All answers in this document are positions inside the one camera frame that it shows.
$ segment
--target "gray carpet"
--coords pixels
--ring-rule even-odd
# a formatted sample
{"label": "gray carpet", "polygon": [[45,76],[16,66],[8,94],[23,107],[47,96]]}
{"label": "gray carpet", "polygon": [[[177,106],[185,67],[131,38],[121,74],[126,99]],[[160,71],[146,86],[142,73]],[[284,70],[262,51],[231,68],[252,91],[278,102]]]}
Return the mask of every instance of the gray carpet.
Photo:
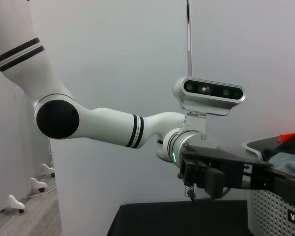
{"label": "gray carpet", "polygon": [[[46,175],[39,181],[47,183],[46,192],[56,186],[55,178]],[[6,208],[0,212],[0,236],[62,236],[57,189],[43,196],[19,200],[24,213]]]}

